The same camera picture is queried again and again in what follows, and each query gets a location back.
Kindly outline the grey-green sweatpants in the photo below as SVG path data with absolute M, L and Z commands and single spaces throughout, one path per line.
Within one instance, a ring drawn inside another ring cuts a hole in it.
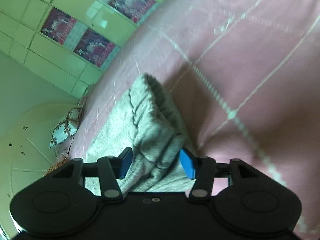
M 85 162 L 117 157 L 130 147 L 133 162 L 118 184 L 127 192 L 178 192 L 192 188 L 179 151 L 195 154 L 184 121 L 171 97 L 151 75 L 137 78 L 118 100 L 89 146 Z

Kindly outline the orange striped pillow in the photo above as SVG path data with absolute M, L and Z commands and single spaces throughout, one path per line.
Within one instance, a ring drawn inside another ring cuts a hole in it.
M 68 162 L 68 159 L 64 159 L 56 164 L 54 164 L 53 166 L 51 166 L 44 174 L 44 176 L 50 174 L 51 172 L 57 170 L 58 168 L 60 168 L 61 166 L 63 166 L 65 163 Z

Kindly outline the white patterned pillow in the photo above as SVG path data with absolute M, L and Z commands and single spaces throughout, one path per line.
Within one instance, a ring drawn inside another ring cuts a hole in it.
M 49 148 L 55 148 L 75 135 L 80 125 L 84 104 L 70 109 L 58 122 L 52 132 Z

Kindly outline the cream arched headboard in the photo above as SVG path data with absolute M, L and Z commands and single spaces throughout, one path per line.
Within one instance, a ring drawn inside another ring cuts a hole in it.
M 1 229 L 17 234 L 9 213 L 13 196 L 40 179 L 56 163 L 58 148 L 49 148 L 53 129 L 76 103 L 51 102 L 24 113 L 1 139 Z

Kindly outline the pink checked bed sheet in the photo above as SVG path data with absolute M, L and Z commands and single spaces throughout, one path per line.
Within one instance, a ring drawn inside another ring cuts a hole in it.
M 197 153 L 288 187 L 296 234 L 319 239 L 319 0 L 166 0 L 89 93 L 71 158 L 142 73 L 172 94 Z

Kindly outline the lower left calendar poster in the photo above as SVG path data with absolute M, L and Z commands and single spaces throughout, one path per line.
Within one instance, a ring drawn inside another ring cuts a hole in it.
M 98 68 L 103 68 L 114 57 L 118 47 L 92 29 L 87 29 L 73 50 Z

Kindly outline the calendar poster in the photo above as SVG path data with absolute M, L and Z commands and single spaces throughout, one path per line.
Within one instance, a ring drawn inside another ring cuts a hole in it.
M 110 0 L 108 5 L 140 25 L 157 8 L 158 3 L 155 0 Z
M 87 29 L 73 50 L 98 68 L 103 68 L 114 57 L 118 47 L 92 29 Z
M 41 28 L 41 33 L 63 44 L 76 22 L 76 19 L 53 7 Z

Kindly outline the cream built-in wardrobe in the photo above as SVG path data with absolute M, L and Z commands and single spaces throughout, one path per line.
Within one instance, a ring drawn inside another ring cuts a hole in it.
M 165 0 L 1 0 L 1 51 L 76 98 Z

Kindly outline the upper left calendar poster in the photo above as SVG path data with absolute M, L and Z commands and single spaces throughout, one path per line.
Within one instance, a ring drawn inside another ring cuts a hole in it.
M 76 22 L 76 19 L 53 7 L 41 28 L 41 33 L 63 44 Z

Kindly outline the lower right calendar poster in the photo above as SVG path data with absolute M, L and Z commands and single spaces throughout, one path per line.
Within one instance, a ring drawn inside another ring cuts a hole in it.
M 158 3 L 155 0 L 110 0 L 108 5 L 140 25 L 157 8 Z

